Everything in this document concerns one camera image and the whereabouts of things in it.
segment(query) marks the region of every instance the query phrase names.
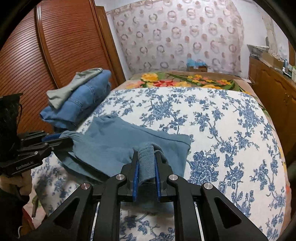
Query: curtain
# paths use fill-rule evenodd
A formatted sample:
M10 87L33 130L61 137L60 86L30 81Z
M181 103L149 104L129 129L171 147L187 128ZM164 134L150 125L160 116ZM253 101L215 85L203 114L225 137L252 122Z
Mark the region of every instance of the curtain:
M138 1L111 11L130 71L186 70L187 58L240 74L242 18L230 0Z

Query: wooden wardrobe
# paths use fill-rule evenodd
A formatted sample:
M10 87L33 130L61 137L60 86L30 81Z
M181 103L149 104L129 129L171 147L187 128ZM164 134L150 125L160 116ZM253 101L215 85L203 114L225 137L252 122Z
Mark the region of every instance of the wooden wardrobe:
M282 73L250 57L249 78L270 115L289 166L296 157L296 84Z
M0 96L24 93L18 132L51 132L39 117L46 91L95 67L111 71L112 89L125 81L104 8L94 0L40 2L0 51Z

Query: folded clothes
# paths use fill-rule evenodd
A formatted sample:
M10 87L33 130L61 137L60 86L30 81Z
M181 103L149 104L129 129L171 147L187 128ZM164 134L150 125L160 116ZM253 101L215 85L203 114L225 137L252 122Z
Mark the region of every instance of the folded clothes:
M100 74L102 71L102 68L93 68L82 72L76 72L76 75L68 85L60 89L48 90L46 92L49 105L55 109L59 109L74 90Z
M95 117L85 134L65 131L60 137L71 137L74 143L68 151L54 152L63 166L100 182L120 173L122 166L131 162L135 150L140 165L139 183L155 176L156 151L175 174L183 176L191 144L188 135L154 131L118 116Z
M110 93L110 77L111 72L103 70L78 87L60 109L45 107L40 112L41 119L56 128L75 130Z

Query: metal screw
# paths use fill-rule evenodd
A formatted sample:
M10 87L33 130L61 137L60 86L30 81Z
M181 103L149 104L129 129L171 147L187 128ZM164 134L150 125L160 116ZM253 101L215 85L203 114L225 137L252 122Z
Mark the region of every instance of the metal screw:
M213 185L211 183L205 183L204 187L205 189L211 190L213 188Z
M178 176L175 175L175 174L172 174L172 175L169 175L168 178L169 178L170 180L172 180L172 181L176 181L176 180L178 179Z
M87 189L89 189L91 187L91 185L89 184L89 183L83 183L82 185L81 185L81 188L83 189L83 190L87 190Z
M123 174L116 175L117 180L123 180L124 178L125 178L125 176Z

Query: floral blanket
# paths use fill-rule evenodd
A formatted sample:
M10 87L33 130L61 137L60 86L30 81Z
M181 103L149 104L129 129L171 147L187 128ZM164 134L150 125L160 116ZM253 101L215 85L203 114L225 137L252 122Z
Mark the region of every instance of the floral blanket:
M213 79L205 73L193 73L184 75L173 72L155 72L135 74L131 80L138 80L126 86L129 88L152 88L152 87L202 87L244 92L233 80Z
M77 131L85 132L94 116L105 114L153 130L189 135L192 143L184 178L198 185L211 182L268 239L277 239L286 212L283 155L252 96L189 87L112 91ZM67 173L54 154L32 171L32 177L48 214L85 182ZM174 235L172 213L122 206L120 239L174 240Z

